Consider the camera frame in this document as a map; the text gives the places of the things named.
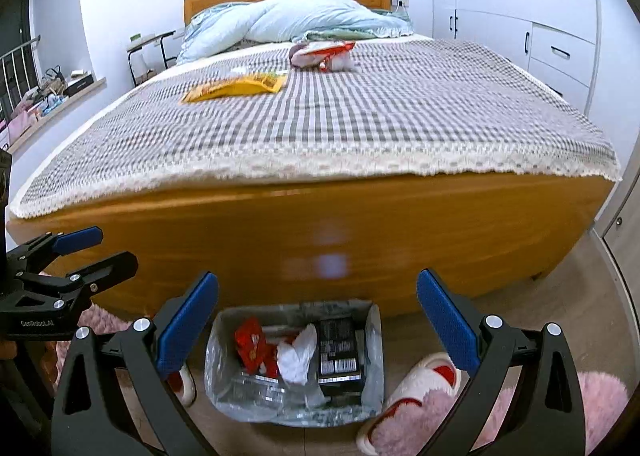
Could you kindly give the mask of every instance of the floor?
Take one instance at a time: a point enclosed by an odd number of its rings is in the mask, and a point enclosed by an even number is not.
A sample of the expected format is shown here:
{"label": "floor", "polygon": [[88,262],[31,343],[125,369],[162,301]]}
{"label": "floor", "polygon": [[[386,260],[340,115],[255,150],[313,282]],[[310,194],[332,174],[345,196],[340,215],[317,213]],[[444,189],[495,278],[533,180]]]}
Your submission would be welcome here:
{"label": "floor", "polygon": [[[614,283],[592,241],[590,236],[583,236],[545,279],[515,283],[484,295],[475,303],[480,311],[498,314],[509,324],[521,328],[540,329],[550,320],[558,322],[579,371],[612,373],[633,389],[638,380],[632,337]],[[219,413],[204,392],[205,342],[203,339],[190,357],[198,397],[188,412],[221,456],[360,454],[354,445],[359,425],[296,429],[238,423]],[[437,336],[421,314],[384,320],[383,342],[387,393],[420,358],[441,350]],[[508,375],[507,384],[513,385],[516,378],[516,374]],[[142,438],[159,446],[132,390],[125,391]]]}

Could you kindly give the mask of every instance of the hand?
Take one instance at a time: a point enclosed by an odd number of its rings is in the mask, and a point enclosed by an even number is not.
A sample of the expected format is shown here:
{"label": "hand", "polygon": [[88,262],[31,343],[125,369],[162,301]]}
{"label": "hand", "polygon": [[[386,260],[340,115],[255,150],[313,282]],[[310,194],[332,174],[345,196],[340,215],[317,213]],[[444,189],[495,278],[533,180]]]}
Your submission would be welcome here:
{"label": "hand", "polygon": [[[43,370],[45,375],[47,375],[47,378],[54,383],[58,378],[58,368],[56,366],[58,363],[58,354],[56,353],[56,343],[45,342],[44,345],[47,351],[40,359],[40,368]],[[17,354],[18,347],[15,342],[0,340],[0,360],[14,359]]]}

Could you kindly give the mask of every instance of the window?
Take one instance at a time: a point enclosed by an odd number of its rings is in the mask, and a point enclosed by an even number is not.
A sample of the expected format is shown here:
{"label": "window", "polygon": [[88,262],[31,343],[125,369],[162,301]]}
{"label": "window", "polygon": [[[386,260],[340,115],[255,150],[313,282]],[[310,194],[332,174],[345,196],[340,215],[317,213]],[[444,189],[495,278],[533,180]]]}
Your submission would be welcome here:
{"label": "window", "polygon": [[0,117],[7,122],[25,92],[38,85],[30,40],[29,0],[10,0],[0,11]]}

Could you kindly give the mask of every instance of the silver screw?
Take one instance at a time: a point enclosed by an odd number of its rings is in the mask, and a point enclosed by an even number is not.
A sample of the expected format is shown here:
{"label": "silver screw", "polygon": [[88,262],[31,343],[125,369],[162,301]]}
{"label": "silver screw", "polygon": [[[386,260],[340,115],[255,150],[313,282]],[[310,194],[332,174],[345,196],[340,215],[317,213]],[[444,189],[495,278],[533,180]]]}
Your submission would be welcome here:
{"label": "silver screw", "polygon": [[82,326],[81,328],[78,328],[76,330],[76,338],[78,339],[84,339],[88,335],[89,335],[89,328],[86,326]]}
{"label": "silver screw", "polygon": [[133,329],[135,331],[144,331],[151,325],[151,321],[146,317],[142,317],[142,319],[138,319],[133,323]]}
{"label": "silver screw", "polygon": [[502,319],[498,317],[498,315],[489,315],[486,319],[484,319],[486,325],[494,330],[502,327]]}
{"label": "silver screw", "polygon": [[549,324],[547,324],[546,330],[554,337],[558,337],[558,335],[562,333],[562,330],[555,322],[550,322]]}

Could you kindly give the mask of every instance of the blue gripper pad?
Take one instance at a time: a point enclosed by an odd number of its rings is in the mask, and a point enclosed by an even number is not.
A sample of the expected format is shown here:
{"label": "blue gripper pad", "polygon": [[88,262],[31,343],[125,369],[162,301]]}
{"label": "blue gripper pad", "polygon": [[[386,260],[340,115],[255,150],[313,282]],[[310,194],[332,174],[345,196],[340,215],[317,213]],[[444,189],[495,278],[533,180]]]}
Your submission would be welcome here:
{"label": "blue gripper pad", "polygon": [[100,245],[102,237],[101,229],[89,227],[88,229],[60,235],[53,243],[52,250],[58,255],[68,255],[78,250]]}
{"label": "blue gripper pad", "polygon": [[180,371],[218,302],[218,279],[207,272],[158,339],[156,369],[162,380]]}
{"label": "blue gripper pad", "polygon": [[475,375],[480,366],[476,334],[429,270],[420,272],[416,293],[453,363]]}

